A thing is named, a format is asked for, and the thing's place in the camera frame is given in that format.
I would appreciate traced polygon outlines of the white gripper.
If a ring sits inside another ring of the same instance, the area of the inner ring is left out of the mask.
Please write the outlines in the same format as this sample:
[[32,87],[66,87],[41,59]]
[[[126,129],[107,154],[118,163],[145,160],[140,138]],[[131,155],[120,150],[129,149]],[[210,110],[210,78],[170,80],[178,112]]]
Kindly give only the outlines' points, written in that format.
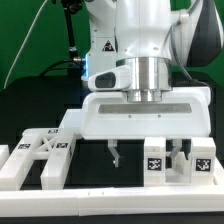
[[174,162],[181,139],[210,135],[210,102],[207,87],[175,87],[163,93],[160,102],[144,103],[128,102],[124,92],[91,93],[82,106],[81,135],[88,140],[109,140],[115,167],[124,162],[116,149],[117,140],[173,139],[169,157]]

